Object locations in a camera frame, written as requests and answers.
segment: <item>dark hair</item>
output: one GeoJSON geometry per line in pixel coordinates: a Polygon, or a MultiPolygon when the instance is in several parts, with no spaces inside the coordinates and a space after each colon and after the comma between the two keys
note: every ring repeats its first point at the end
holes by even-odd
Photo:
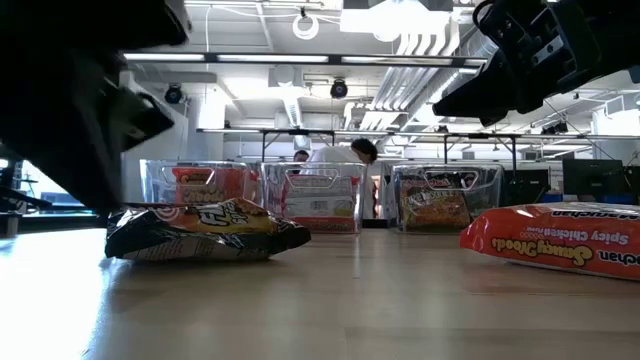
{"type": "Polygon", "coordinates": [[[378,159],[378,148],[376,148],[376,146],[368,139],[362,138],[354,140],[351,143],[351,147],[361,153],[369,155],[371,157],[371,163],[378,159]]]}

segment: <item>table surface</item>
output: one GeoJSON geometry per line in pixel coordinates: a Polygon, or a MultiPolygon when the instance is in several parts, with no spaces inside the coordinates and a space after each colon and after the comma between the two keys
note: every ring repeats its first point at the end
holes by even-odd
{"type": "Polygon", "coordinates": [[[0,241],[0,359],[637,359],[640,283],[455,236],[314,236],[272,261],[105,259],[104,231],[0,241]]]}

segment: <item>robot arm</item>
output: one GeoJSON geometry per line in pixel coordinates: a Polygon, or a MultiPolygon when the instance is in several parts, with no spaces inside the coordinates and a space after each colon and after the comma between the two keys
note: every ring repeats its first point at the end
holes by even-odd
{"type": "Polygon", "coordinates": [[[184,43],[184,1],[11,0],[0,9],[10,69],[2,144],[88,208],[119,207],[121,153],[173,126],[153,99],[120,86],[119,52],[184,43]]]}
{"type": "Polygon", "coordinates": [[[486,0],[474,23],[499,50],[474,79],[433,106],[440,116],[493,125],[543,100],[640,64],[640,2],[634,0],[486,0]]]}

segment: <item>black monitor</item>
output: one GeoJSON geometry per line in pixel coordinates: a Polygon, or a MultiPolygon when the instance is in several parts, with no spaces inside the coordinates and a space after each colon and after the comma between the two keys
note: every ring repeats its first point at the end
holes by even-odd
{"type": "Polygon", "coordinates": [[[625,195],[629,188],[621,160],[562,160],[564,193],[569,195],[625,195]]]}
{"type": "Polygon", "coordinates": [[[549,170],[518,170],[516,181],[513,171],[504,172],[505,205],[536,204],[549,191],[549,170]]]}
{"type": "MultiPolygon", "coordinates": [[[[516,173],[516,180],[519,183],[526,183],[529,185],[539,185],[543,187],[548,186],[549,170],[518,170],[516,173]]],[[[513,181],[513,170],[506,170],[504,172],[504,181],[507,184],[510,184],[513,181]]]]}

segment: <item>transparent container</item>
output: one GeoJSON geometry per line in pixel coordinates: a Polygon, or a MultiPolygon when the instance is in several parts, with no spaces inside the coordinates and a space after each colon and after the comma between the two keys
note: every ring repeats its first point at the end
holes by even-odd
{"type": "Polygon", "coordinates": [[[367,167],[356,163],[264,163],[263,206],[312,232],[359,233],[367,167]]]}
{"type": "Polygon", "coordinates": [[[232,198],[255,201],[258,172],[226,161],[140,160],[146,203],[215,204],[232,198]]]}
{"type": "Polygon", "coordinates": [[[500,204],[500,165],[397,165],[393,184],[398,228],[404,232],[451,232],[500,204]]]}

